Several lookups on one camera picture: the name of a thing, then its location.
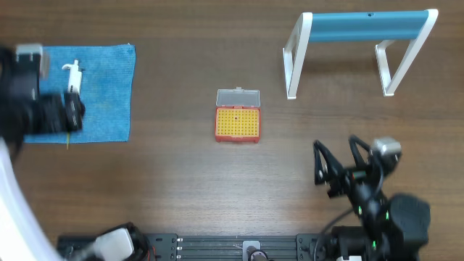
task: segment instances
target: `blue bar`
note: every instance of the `blue bar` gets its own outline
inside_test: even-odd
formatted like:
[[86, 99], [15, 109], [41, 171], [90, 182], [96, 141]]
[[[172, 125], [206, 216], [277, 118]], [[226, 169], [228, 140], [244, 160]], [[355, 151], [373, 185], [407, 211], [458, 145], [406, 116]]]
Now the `blue bar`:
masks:
[[310, 42], [416, 39], [428, 11], [313, 14]]

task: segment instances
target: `clear plastic lid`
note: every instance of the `clear plastic lid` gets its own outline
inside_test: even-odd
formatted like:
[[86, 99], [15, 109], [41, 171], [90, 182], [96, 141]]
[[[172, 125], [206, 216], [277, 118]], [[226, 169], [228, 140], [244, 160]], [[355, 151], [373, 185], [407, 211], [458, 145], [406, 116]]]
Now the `clear plastic lid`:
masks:
[[241, 87], [235, 89], [217, 90], [216, 107], [259, 107], [261, 106], [260, 91], [243, 90]]

